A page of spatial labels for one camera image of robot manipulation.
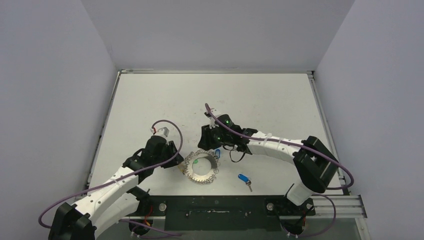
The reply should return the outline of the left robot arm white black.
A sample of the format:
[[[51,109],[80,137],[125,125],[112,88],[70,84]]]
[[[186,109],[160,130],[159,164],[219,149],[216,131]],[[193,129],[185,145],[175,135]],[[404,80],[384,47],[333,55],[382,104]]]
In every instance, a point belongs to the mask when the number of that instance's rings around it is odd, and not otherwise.
[[[76,202],[64,202],[54,215],[48,239],[94,240],[121,218],[149,210],[147,193],[138,187],[157,167],[170,168],[182,162],[181,147],[165,134],[156,133],[145,147],[128,157],[102,185],[87,191]]]

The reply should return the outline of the metal disc with key rings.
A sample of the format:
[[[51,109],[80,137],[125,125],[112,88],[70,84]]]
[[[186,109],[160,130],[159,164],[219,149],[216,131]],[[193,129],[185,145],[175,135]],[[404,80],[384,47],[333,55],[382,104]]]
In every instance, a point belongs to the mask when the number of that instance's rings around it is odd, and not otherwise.
[[[184,165],[183,175],[198,185],[211,184],[216,179],[220,166],[213,151],[202,149],[191,152],[181,164]]]

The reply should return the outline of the key with blue tag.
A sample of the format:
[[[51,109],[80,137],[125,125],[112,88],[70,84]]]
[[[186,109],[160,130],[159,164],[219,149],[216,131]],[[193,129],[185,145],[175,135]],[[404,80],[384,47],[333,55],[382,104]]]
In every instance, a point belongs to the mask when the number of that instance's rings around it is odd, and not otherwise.
[[[243,175],[243,174],[239,174],[238,175],[238,178],[240,179],[240,180],[242,180],[247,186],[248,186],[248,188],[249,188],[249,190],[250,190],[250,192],[253,192],[253,189],[252,189],[252,187],[251,187],[251,184],[252,184],[252,182],[251,182],[251,180],[250,180],[250,178],[249,177],[247,177],[247,176],[245,176],[245,175]]]
[[[220,149],[216,149],[214,151],[215,156],[219,159],[221,157],[221,150]]]

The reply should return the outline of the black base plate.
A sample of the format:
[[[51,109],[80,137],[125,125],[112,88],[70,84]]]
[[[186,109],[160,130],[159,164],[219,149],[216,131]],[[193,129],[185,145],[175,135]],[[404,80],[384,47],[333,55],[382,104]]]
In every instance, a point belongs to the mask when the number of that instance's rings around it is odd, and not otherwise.
[[[315,214],[311,198],[297,206],[284,195],[151,195],[130,216],[163,217],[166,231],[279,231],[281,224],[300,226]]]

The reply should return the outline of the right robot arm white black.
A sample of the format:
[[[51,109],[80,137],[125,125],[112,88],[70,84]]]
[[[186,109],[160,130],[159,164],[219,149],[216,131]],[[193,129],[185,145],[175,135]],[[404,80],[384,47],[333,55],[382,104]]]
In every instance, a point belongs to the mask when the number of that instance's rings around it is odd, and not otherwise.
[[[248,155],[263,155],[293,164],[299,180],[286,193],[282,207],[296,214],[313,194],[323,194],[338,171],[338,160],[315,136],[304,140],[280,138],[254,128],[242,128],[228,114],[201,127],[197,145],[202,150],[234,147]]]

